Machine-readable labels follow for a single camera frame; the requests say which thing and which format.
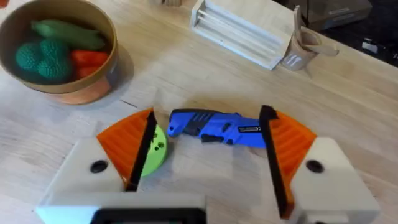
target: black grip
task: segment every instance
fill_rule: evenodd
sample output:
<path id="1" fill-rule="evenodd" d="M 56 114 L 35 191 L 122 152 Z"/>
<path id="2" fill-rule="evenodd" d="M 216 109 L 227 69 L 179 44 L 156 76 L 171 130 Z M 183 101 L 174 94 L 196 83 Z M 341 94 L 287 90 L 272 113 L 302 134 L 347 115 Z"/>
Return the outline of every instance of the black grip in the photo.
<path id="1" fill-rule="evenodd" d="M 196 110 L 195 114 L 192 116 L 191 120 L 188 122 L 182 132 L 191 136 L 198 136 L 202 129 L 209 122 L 211 117 L 213 117 L 213 115 L 216 113 L 218 112 L 212 110 Z"/>

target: blue power tool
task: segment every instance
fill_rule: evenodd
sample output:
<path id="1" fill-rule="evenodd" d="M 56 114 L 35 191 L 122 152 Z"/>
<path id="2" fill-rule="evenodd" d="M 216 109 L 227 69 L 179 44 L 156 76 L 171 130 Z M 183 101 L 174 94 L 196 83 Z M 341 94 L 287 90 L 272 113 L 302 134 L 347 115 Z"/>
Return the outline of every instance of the blue power tool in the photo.
<path id="1" fill-rule="evenodd" d="M 202 143 L 220 142 L 265 148 L 258 119 L 240 114 L 221 113 L 204 109 L 175 109 L 170 115 L 169 136 L 187 134 Z"/>

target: wood grain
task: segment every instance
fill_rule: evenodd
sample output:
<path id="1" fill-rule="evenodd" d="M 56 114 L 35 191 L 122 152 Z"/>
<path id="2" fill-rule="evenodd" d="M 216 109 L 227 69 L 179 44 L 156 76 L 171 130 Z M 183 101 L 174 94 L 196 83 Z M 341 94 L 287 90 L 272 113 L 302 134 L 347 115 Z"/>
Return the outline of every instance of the wood grain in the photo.
<path id="1" fill-rule="evenodd" d="M 11 1 L 4 13 L 23 1 Z M 306 70 L 269 71 L 188 29 L 191 0 L 179 8 L 147 0 L 92 1 L 113 20 L 122 76 L 113 92 L 90 105 L 49 100 L 0 70 L 0 217 L 41 223 L 33 212 L 77 139 L 93 136 L 154 106 L 160 125 L 174 108 L 211 108 L 257 117 L 262 104 L 335 138 L 382 208 L 375 223 L 398 219 L 398 69 L 345 45 L 319 55 Z M 165 164 L 141 191 L 208 196 L 209 223 L 282 223 L 267 161 L 245 147 L 203 146 L 170 139 Z"/>

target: orange fan-shaped piece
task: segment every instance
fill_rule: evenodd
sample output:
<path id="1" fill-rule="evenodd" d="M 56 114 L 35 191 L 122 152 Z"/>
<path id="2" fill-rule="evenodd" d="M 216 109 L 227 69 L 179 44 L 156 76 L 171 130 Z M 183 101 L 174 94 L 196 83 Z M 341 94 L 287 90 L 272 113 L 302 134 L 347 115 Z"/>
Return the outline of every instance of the orange fan-shaped piece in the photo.
<path id="1" fill-rule="evenodd" d="M 317 135 L 270 106 L 263 106 L 260 124 L 267 145 L 279 213 L 281 218 L 288 219 L 294 207 L 290 183 Z"/>
<path id="2" fill-rule="evenodd" d="M 148 109 L 124 118 L 97 135 L 127 189 L 137 187 L 155 127 L 154 111 Z"/>

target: black object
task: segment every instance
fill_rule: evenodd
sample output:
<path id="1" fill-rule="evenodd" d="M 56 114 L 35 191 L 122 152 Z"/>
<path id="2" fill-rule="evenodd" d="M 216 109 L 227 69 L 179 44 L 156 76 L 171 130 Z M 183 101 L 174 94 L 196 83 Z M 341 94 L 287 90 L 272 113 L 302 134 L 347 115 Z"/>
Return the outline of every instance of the black object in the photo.
<path id="1" fill-rule="evenodd" d="M 180 222 L 206 224 L 206 212 L 199 208 L 129 208 L 98 210 L 90 224 Z"/>
<path id="2" fill-rule="evenodd" d="M 186 127 L 183 130 L 184 134 L 191 135 L 191 136 L 198 136 L 200 134 L 200 132 L 202 131 L 202 129 L 209 122 L 211 117 L 215 113 L 218 113 L 217 111 L 212 111 L 212 110 L 177 109 L 177 110 L 173 110 L 172 114 L 173 113 L 181 113 L 181 112 L 196 112 L 195 115 L 191 118 L 191 120 L 188 122 L 188 124 L 186 125 Z"/>
<path id="3" fill-rule="evenodd" d="M 223 136 L 214 136 L 209 134 L 202 134 L 201 135 L 201 142 L 202 143 L 209 143 L 209 142 L 223 142 Z"/>
<path id="4" fill-rule="evenodd" d="M 99 174 L 100 172 L 106 170 L 107 167 L 108 167 L 108 162 L 104 160 L 98 160 L 92 163 L 90 167 L 90 172 L 92 172 L 93 174 Z"/>
<path id="5" fill-rule="evenodd" d="M 272 140 L 271 128 L 269 121 L 278 119 L 276 110 L 271 106 L 263 105 L 260 112 L 259 124 L 261 127 L 262 137 L 267 144 L 267 156 L 269 168 L 271 171 L 272 183 L 274 184 L 274 192 L 278 204 L 279 216 L 282 218 L 288 210 L 287 196 L 285 194 L 285 186 L 282 181 L 278 160 L 275 152 L 274 141 Z"/>
<path id="6" fill-rule="evenodd" d="M 307 163 L 305 164 L 307 166 L 307 168 L 317 174 L 321 174 L 323 173 L 323 171 L 325 171 L 325 168 L 323 167 L 322 163 L 320 163 L 319 161 L 316 160 L 310 160 L 307 161 Z"/>
<path id="7" fill-rule="evenodd" d="M 133 191 L 133 192 L 137 191 L 138 184 L 142 174 L 142 169 L 144 168 L 144 164 L 147 159 L 148 150 L 155 135 L 156 124 L 157 122 L 155 118 L 155 113 L 152 111 L 147 117 L 147 127 L 144 131 L 144 135 L 141 140 L 141 145 L 139 146 L 136 163 L 132 168 L 130 181 L 129 183 L 127 183 L 125 191 Z"/>

